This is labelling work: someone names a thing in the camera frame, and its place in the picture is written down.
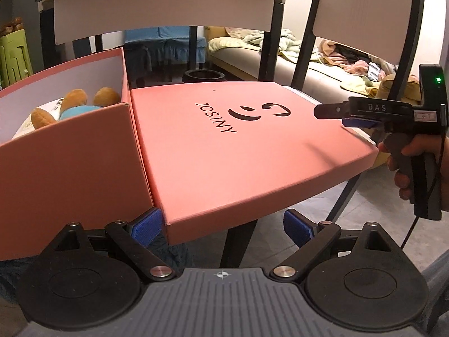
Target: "black circular pad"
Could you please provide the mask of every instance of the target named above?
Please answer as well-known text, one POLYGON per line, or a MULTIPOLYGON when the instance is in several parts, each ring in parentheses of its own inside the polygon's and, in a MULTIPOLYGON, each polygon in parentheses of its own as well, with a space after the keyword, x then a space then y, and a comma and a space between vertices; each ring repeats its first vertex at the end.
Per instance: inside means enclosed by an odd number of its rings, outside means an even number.
POLYGON ((37 261, 30 268, 18 289, 20 306, 27 319, 51 329, 103 324, 128 310, 140 294, 131 267, 94 253, 69 257, 56 252, 50 265, 37 261))
POLYGON ((351 329, 385 331, 421 314, 427 302, 421 274, 412 264, 374 253, 332 258, 309 273, 305 290, 326 318, 351 329))
POLYGON ((359 297, 380 299, 387 297, 396 289, 396 280, 385 271, 358 269, 344 277, 344 285, 359 297))
POLYGON ((50 289, 63 298, 82 298, 97 291, 102 284, 98 272, 73 268, 63 270, 50 279, 50 289))

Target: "black cable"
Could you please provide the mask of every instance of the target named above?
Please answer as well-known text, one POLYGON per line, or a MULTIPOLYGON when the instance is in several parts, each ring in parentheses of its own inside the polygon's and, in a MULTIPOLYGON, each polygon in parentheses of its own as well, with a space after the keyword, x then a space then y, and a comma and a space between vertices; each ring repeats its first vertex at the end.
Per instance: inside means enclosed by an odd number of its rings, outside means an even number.
MULTIPOLYGON (((441 133, 441 147, 440 147, 440 149, 439 149, 439 159, 438 159, 438 163, 437 163, 437 168, 436 168, 436 171, 435 171, 435 175, 433 176, 432 185, 430 186, 429 192, 427 193, 427 200, 429 200, 430 195, 432 195, 433 189, 434 189, 435 186, 436 186, 436 182, 437 182, 438 179, 441 177, 441 163, 443 162, 443 153, 444 153, 444 149, 445 149, 445 141, 446 141, 446 131, 445 131, 445 130, 446 130, 446 128, 444 128, 444 130, 443 130, 442 133, 441 133)), ((402 242, 402 244, 401 244, 401 246, 400 246, 401 249, 404 249, 404 247, 405 247, 407 241, 408 241, 409 238, 410 238, 410 235, 411 235, 412 232, 413 232, 413 229, 414 229, 415 226, 416 226, 416 223, 418 222, 418 219, 419 219, 419 217, 416 217, 416 218, 413 220, 413 223, 412 223, 412 225, 410 226, 410 229, 409 229, 409 231, 407 232, 407 235, 406 235, 406 237, 404 238, 404 240, 403 240, 403 242, 402 242)))

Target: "josiny logo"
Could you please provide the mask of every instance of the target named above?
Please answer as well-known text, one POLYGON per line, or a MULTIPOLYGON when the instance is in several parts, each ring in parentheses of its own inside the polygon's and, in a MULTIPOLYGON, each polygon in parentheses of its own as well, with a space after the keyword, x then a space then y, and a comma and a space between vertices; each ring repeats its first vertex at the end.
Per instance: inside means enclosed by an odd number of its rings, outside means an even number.
POLYGON ((220 130, 221 132, 229 132, 229 133, 237 133, 237 131, 233 130, 230 124, 226 124, 226 119, 220 116, 219 113, 214 111, 214 108, 209 104, 195 104, 198 105, 200 110, 204 111, 206 116, 210 117, 209 120, 212 120, 212 123, 218 123, 217 128, 229 127, 224 130, 220 130))
MULTIPOLYGON (((263 104, 262 105, 262 109, 272 109, 273 106, 279 106, 280 108, 284 109, 284 113, 278 113, 278 114, 272 114, 275 116, 289 116, 291 114, 291 111, 285 107, 284 105, 281 104, 274 104, 274 103, 267 103, 267 104, 263 104)), ((243 110, 246 111, 256 111, 256 109, 250 108, 248 106, 241 106, 241 108, 243 110)), ((234 110, 229 109, 228 113, 231 114, 234 118, 236 119, 240 119, 240 120, 259 120, 260 118, 262 118, 261 115, 257 115, 257 116, 251 116, 251 115, 243 115, 243 114, 239 114, 236 113, 234 110)))

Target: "box lid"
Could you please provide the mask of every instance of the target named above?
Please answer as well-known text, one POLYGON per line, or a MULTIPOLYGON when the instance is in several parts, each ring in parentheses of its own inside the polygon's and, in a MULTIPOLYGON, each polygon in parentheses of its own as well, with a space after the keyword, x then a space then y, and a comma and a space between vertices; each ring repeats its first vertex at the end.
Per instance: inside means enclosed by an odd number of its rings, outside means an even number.
POLYGON ((131 91, 152 196, 180 243, 263 217, 368 169, 377 149, 268 82, 131 91))

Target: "green stool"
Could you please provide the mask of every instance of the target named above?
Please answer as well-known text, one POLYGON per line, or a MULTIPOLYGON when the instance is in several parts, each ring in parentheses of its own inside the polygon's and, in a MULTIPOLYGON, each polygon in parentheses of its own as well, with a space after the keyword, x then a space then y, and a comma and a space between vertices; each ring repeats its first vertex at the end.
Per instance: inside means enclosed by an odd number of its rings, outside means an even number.
POLYGON ((24 29, 1 37, 0 63, 2 87, 12 85, 33 74, 24 29))

